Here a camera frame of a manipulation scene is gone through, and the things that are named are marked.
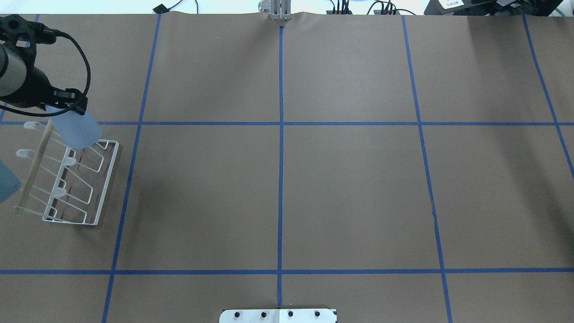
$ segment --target white label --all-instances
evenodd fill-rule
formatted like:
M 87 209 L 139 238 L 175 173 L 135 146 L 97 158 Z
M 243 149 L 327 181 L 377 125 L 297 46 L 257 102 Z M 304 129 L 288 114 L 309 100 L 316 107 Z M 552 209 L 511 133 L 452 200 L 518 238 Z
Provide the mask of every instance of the white label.
M 439 2 L 445 9 L 464 6 L 463 0 L 439 0 Z

